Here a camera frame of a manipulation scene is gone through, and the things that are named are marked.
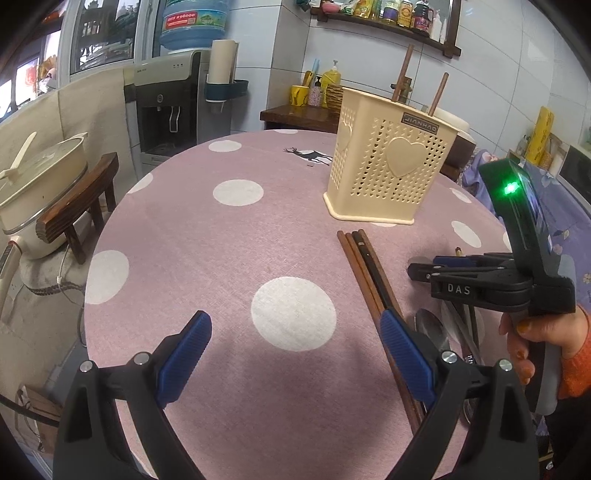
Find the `right hand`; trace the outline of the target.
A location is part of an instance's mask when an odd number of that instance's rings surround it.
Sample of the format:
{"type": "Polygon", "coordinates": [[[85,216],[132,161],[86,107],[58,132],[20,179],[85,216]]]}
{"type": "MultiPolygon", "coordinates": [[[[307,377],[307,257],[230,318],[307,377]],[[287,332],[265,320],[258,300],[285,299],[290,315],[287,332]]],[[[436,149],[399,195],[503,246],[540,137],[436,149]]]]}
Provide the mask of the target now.
{"type": "Polygon", "coordinates": [[[574,313],[529,317],[517,325],[504,314],[499,334],[506,337],[510,360],[523,385],[534,379],[537,370],[531,348],[544,343],[560,350],[560,399],[580,397],[590,388],[590,317],[581,306],[574,313]]]}

